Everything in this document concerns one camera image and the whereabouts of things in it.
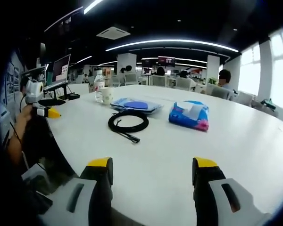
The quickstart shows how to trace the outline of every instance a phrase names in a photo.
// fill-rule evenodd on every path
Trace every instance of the window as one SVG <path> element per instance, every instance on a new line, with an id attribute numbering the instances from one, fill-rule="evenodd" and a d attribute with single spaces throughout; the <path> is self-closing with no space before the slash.
<path id="1" fill-rule="evenodd" d="M 283 108 L 283 30 L 270 36 L 273 56 L 273 80 L 271 99 Z"/>
<path id="2" fill-rule="evenodd" d="M 254 46 L 242 52 L 238 90 L 258 95 L 260 86 L 260 47 Z"/>
<path id="3" fill-rule="evenodd" d="M 219 66 L 219 72 L 223 70 L 223 65 Z"/>

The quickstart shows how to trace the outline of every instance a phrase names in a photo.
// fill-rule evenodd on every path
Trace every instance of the led light strip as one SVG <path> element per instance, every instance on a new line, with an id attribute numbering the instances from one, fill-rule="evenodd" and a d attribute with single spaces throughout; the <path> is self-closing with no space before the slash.
<path id="1" fill-rule="evenodd" d="M 107 63 L 103 63 L 103 64 L 100 64 L 100 65 L 98 65 L 98 66 L 108 65 L 108 64 L 112 64 L 112 63 L 116 63 L 116 62 L 117 62 L 117 60 L 116 60 L 116 61 L 107 62 Z"/>
<path id="2" fill-rule="evenodd" d="M 84 14 L 88 13 L 93 7 L 95 7 L 101 1 L 103 0 L 95 0 L 93 3 L 91 3 L 86 9 L 84 9 Z"/>
<path id="3" fill-rule="evenodd" d="M 187 64 L 180 64 L 180 63 L 175 63 L 175 65 L 181 65 L 181 66 L 188 66 L 188 67 L 200 67 L 200 68 L 207 68 L 207 67 L 203 67 L 203 66 L 197 66 L 197 65 L 187 65 Z"/>
<path id="4" fill-rule="evenodd" d="M 175 60 L 187 60 L 187 61 L 194 61 L 194 62 L 199 62 L 199 63 L 204 63 L 204 64 L 207 64 L 206 61 L 201 61 L 201 60 L 191 60 L 191 59 L 183 59 L 183 58 L 176 58 L 174 57 Z M 142 58 L 142 60 L 154 60 L 154 59 L 158 59 L 158 57 L 147 57 L 147 58 Z"/>
<path id="5" fill-rule="evenodd" d="M 138 44 L 154 43 L 154 42 L 188 42 L 188 43 L 196 43 L 196 44 L 203 44 L 203 45 L 208 45 L 208 46 L 215 46 L 215 47 L 219 47 L 219 48 L 224 48 L 224 49 L 236 52 L 236 53 L 239 52 L 238 50 L 236 50 L 234 48 L 222 46 L 222 45 L 211 43 L 211 42 L 197 41 L 197 40 L 184 40 L 184 39 L 160 39 L 160 40 L 147 40 L 147 41 L 133 42 L 133 43 L 128 43 L 128 44 L 125 44 L 125 45 L 116 46 L 116 47 L 113 47 L 113 48 L 106 49 L 106 52 L 117 49 L 117 48 L 126 47 L 126 46 L 133 46 L 133 45 L 138 45 Z"/>
<path id="6" fill-rule="evenodd" d="M 86 57 L 86 58 L 84 58 L 84 59 L 82 59 L 82 60 L 79 60 L 78 62 L 76 62 L 76 64 L 79 63 L 79 62 L 82 62 L 82 61 L 84 61 L 84 60 L 87 60 L 87 59 L 90 58 L 90 57 L 92 57 L 92 56 L 89 56 L 89 57 Z"/>

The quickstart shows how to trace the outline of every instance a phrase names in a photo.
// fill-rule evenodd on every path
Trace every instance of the person's arm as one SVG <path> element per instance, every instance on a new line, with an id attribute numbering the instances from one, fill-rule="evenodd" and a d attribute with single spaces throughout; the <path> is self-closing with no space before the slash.
<path id="1" fill-rule="evenodd" d="M 7 152 L 15 165 L 19 165 L 22 160 L 22 138 L 25 133 L 26 124 L 31 119 L 31 111 L 32 106 L 27 105 L 23 108 L 21 113 L 17 116 L 17 122 L 15 124 L 15 131 L 13 136 L 9 141 L 9 145 L 7 147 Z"/>

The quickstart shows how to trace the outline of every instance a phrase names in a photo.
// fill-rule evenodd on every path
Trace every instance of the black hair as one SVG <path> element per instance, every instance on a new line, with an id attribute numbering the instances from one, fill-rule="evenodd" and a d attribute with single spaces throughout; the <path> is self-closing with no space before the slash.
<path id="1" fill-rule="evenodd" d="M 157 69 L 156 75 L 165 75 L 165 70 L 163 67 Z"/>
<path id="2" fill-rule="evenodd" d="M 231 73 L 230 71 L 223 69 L 219 72 L 219 79 L 225 79 L 226 83 L 229 83 L 231 80 Z"/>
<path id="3" fill-rule="evenodd" d="M 188 78 L 188 72 L 187 71 L 181 71 L 179 76 L 180 76 L 180 78 L 187 79 Z"/>
<path id="4" fill-rule="evenodd" d="M 29 78 L 23 77 L 20 82 L 20 91 L 22 92 L 23 88 L 26 87 Z"/>
<path id="5" fill-rule="evenodd" d="M 128 66 L 126 66 L 126 71 L 131 71 L 132 70 L 132 66 L 130 66 L 130 65 L 128 65 Z"/>

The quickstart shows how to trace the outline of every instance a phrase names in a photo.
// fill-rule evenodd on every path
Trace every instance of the white pillar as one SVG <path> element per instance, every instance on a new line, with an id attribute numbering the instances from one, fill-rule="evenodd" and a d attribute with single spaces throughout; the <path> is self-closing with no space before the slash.
<path id="1" fill-rule="evenodd" d="M 241 56 L 227 62 L 223 65 L 223 69 L 228 70 L 231 73 L 230 87 L 238 91 L 239 77 L 240 77 L 240 67 L 241 67 Z"/>
<path id="2" fill-rule="evenodd" d="M 119 54 L 117 56 L 117 72 L 119 73 L 120 70 L 126 66 L 130 65 L 132 67 L 132 72 L 135 73 L 135 68 L 136 68 L 136 55 L 132 53 L 124 53 L 124 54 Z"/>
<path id="3" fill-rule="evenodd" d="M 220 58 L 217 56 L 208 55 L 207 63 L 207 79 L 206 84 L 210 78 L 218 80 L 219 77 Z"/>
<path id="4" fill-rule="evenodd" d="M 87 76 L 88 76 L 89 75 L 89 69 L 90 69 L 90 65 L 84 65 L 83 75 L 87 74 Z"/>
<path id="5" fill-rule="evenodd" d="M 260 44 L 260 86 L 258 100 L 270 98 L 273 80 L 273 59 L 270 41 Z"/>

